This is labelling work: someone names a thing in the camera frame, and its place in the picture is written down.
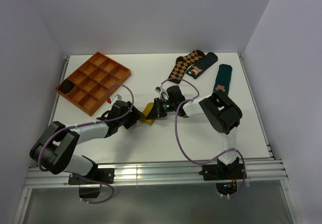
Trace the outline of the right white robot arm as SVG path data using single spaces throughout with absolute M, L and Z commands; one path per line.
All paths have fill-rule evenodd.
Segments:
M 171 86 L 166 90 L 157 87 L 156 91 L 159 97 L 154 99 L 153 106 L 145 118 L 164 118 L 170 112 L 177 112 L 178 116 L 183 118 L 205 115 L 222 138 L 220 149 L 224 154 L 217 159 L 218 174 L 222 178 L 230 178 L 239 164 L 235 149 L 237 128 L 243 116 L 241 109 L 221 90 L 192 101 L 185 99 L 179 86 Z

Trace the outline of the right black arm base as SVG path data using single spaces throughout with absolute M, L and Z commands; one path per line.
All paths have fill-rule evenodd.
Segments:
M 203 165 L 199 175 L 204 181 L 224 181 L 216 183 L 217 191 L 225 196 L 233 195 L 238 191 L 238 180 L 244 181 L 247 177 L 243 164 L 239 159 L 229 165 L 225 165 L 220 160 L 217 164 Z

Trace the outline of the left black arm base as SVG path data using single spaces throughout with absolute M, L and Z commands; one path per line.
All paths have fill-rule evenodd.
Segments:
M 114 173 L 114 168 L 96 168 L 86 176 L 70 173 L 68 185 L 78 186 L 78 195 L 81 201 L 88 204 L 101 204 L 109 201 L 114 196 L 115 189 L 111 185 L 114 181 Z M 111 193 L 106 199 L 97 200 L 103 186 L 110 188 Z

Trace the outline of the yellow sock with character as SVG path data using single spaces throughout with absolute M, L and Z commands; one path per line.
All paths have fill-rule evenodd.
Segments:
M 145 109 L 143 110 L 144 116 L 141 118 L 141 121 L 143 123 L 146 123 L 148 125 L 152 125 L 154 123 L 154 119 L 146 119 L 146 116 L 151 112 L 153 108 L 153 102 L 147 103 Z

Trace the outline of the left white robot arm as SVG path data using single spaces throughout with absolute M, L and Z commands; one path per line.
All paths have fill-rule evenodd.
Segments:
M 30 150 L 30 158 L 54 175 L 61 172 L 78 174 L 86 183 L 98 177 L 98 164 L 85 156 L 74 154 L 77 145 L 94 139 L 108 138 L 120 127 L 129 129 L 144 117 L 131 102 L 117 100 L 112 108 L 91 123 L 64 125 L 52 122 Z

